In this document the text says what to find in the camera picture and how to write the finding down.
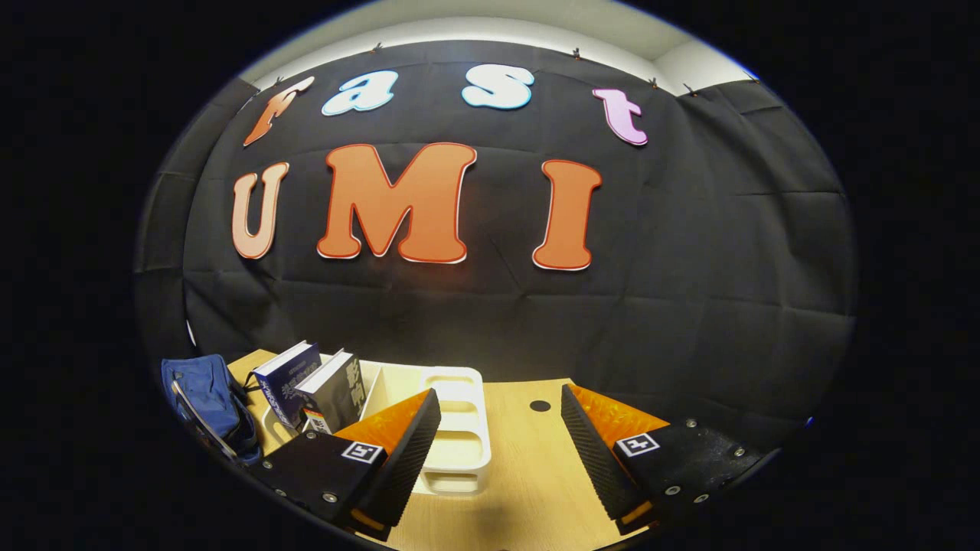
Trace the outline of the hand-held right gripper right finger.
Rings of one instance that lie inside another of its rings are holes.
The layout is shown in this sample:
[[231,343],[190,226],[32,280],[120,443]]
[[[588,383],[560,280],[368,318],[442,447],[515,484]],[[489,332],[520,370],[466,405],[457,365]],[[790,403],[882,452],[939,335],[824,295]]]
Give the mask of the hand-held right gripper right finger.
[[669,422],[573,383],[561,418],[593,491],[623,536],[706,508],[766,466],[766,453],[699,419]]

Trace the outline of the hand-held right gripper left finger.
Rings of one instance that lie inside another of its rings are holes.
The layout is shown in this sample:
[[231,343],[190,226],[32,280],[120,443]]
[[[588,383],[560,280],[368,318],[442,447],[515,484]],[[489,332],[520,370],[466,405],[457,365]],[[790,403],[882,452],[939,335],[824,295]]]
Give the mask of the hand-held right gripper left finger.
[[440,422],[430,388],[336,435],[308,430],[249,474],[322,522],[385,541],[405,512]]

